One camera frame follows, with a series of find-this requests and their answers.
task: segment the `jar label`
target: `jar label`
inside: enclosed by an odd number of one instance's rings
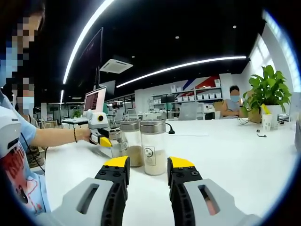
[[[155,166],[156,165],[155,147],[144,146],[143,152],[144,152],[144,157],[145,157],[144,158],[145,164],[147,164],[149,166]]]
[[[128,148],[127,142],[122,141],[122,143],[121,143],[121,150],[122,150],[122,151],[126,151],[127,148]]]

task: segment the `bracelet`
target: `bracelet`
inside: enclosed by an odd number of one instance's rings
[[[73,133],[74,133],[74,140],[77,143],[76,135],[75,135],[75,128],[73,128]]]

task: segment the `white powder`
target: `white powder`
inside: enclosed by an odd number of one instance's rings
[[[151,157],[148,157],[144,151],[143,156],[146,174],[154,176],[163,174],[166,171],[167,158],[164,150],[156,150]]]

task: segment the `air conditioner unit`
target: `air conditioner unit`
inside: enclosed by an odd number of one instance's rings
[[[122,62],[120,60],[110,59],[101,67],[100,71],[120,74],[125,70],[131,68],[132,66],[133,65],[126,62]]]

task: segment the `metal jar lid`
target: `metal jar lid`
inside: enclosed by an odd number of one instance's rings
[[[166,132],[165,119],[143,120],[140,123],[143,134],[161,134]]]
[[[109,131],[109,139],[118,140],[119,138],[121,138],[120,129],[111,129]]]
[[[133,132],[139,130],[140,120],[126,120],[120,122],[120,128],[123,132]]]

